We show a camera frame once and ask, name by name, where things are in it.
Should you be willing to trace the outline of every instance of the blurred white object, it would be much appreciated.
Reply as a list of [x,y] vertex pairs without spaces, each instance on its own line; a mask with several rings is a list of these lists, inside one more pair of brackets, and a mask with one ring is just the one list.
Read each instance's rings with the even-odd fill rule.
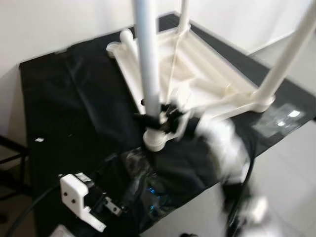
[[59,225],[49,237],[75,237],[63,225]]
[[204,114],[195,130],[196,136],[205,138],[214,154],[218,176],[222,182],[242,183],[247,175],[250,160],[242,140],[235,134],[230,120],[220,120]]
[[268,211],[268,200],[266,197],[251,198],[249,202],[245,202],[239,218],[245,220],[247,224],[260,224]]
[[236,237],[285,237],[276,219],[269,213],[257,225],[243,228]]

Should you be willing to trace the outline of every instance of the white 3d printed part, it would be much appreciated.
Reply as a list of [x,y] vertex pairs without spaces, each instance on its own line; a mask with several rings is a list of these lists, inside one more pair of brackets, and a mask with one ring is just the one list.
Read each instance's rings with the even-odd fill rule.
[[89,193],[88,187],[76,176],[67,174],[60,179],[60,188],[62,202],[84,222],[103,232],[106,225],[90,213],[89,206],[84,205],[84,196]]
[[[190,30],[189,0],[182,0],[179,26],[159,34],[154,0],[133,2],[139,39],[134,39],[130,30],[123,30],[121,43],[108,44],[107,52],[116,59],[139,112],[157,119],[159,103],[169,103],[174,91],[186,94],[181,96],[185,100],[173,95],[173,99],[180,101],[180,109],[197,117],[227,119],[246,111],[265,111],[316,27],[314,0],[275,67],[258,88]],[[169,139],[170,136],[150,128],[144,135],[146,146],[155,152]]]
[[[315,28],[315,3],[312,4],[298,33],[293,36],[291,47],[285,51],[285,56],[281,57],[277,67],[270,71],[258,89],[190,30],[188,0],[184,0],[179,27],[157,34],[160,102],[168,102],[175,87],[188,86],[190,96],[185,109],[193,110],[195,115],[207,111],[212,117],[229,118],[246,111],[265,111],[274,101],[273,94],[283,81],[298,49]],[[107,51],[115,57],[137,108],[143,114],[145,108],[140,101],[144,98],[144,93],[137,39],[133,39],[129,30],[122,31],[120,39],[122,43],[110,43]]]

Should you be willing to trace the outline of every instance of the black cable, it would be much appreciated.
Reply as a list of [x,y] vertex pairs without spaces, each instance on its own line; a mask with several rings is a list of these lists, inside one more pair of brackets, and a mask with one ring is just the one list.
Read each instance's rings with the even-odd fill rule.
[[251,176],[251,173],[252,173],[252,170],[253,170],[253,166],[254,166],[254,159],[251,159],[250,160],[250,165],[249,165],[249,169],[248,169],[248,172],[247,172],[247,175],[246,175],[246,178],[242,184],[242,187],[241,187],[241,192],[239,194],[239,197],[238,199],[234,202],[233,204],[233,207],[232,207],[232,210],[230,211],[229,215],[228,215],[228,226],[230,227],[233,223],[234,223],[234,220],[235,220],[235,217],[236,217],[236,214],[237,214],[237,211],[241,205],[241,202],[242,202],[242,198],[244,196],[244,193],[246,191],[246,186],[248,185],[248,182],[249,182],[249,179],[250,179],[250,176]]
[[54,185],[53,187],[46,190],[42,195],[40,195],[37,199],[33,201],[33,203],[25,210],[23,211],[20,216],[15,220],[15,222],[12,224],[12,226],[9,228],[9,230],[6,232],[5,237],[12,237],[15,230],[20,226],[24,218],[33,210],[33,208],[49,193],[54,191],[55,189],[59,188],[59,183]]
[[238,209],[240,208],[240,205],[241,205],[241,202],[242,202],[242,198],[244,196],[244,193],[245,191],[247,190],[247,185],[249,183],[249,179],[250,179],[250,176],[252,174],[252,170],[253,170],[253,167],[254,167],[254,163],[255,163],[255,158],[256,158],[256,152],[257,152],[257,139],[256,137],[254,136],[253,133],[247,133],[247,138],[249,139],[250,141],[250,145],[252,146],[252,154],[250,155],[249,159],[250,159],[250,164],[249,164],[249,169],[248,169],[248,172],[247,172],[247,175],[246,175],[246,178],[241,186],[241,191],[240,191],[240,194],[239,194],[239,197],[238,199],[234,202],[233,206],[232,206],[232,209],[228,215],[228,227],[232,227],[232,225],[234,224],[234,220],[236,218],[236,214],[237,214],[237,211]]

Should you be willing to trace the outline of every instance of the white plastic tube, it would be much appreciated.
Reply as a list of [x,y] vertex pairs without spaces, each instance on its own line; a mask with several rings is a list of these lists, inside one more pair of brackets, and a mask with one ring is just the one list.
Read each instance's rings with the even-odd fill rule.
[[190,21],[189,1],[190,0],[182,0],[181,16],[180,16],[180,22],[178,26],[178,33],[185,31],[189,25],[189,21]]
[[134,0],[136,34],[146,114],[159,118],[159,69],[154,0]]
[[137,45],[134,42],[133,33],[129,29],[125,29],[120,33],[119,39],[122,43],[126,45],[128,52],[130,53],[130,55],[132,55],[133,60],[137,63],[138,52]]
[[254,100],[262,102],[271,100],[271,97],[283,82],[289,68],[293,65],[298,53],[307,43],[315,28],[316,0],[313,0],[285,51],[277,61],[276,65],[269,71],[259,89],[254,92]]

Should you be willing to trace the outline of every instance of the blue led light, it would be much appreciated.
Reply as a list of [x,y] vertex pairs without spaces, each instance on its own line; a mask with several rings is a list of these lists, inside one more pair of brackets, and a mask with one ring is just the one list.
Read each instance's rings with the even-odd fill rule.
[[155,190],[153,188],[149,188],[149,192],[151,192],[152,194],[155,193]]

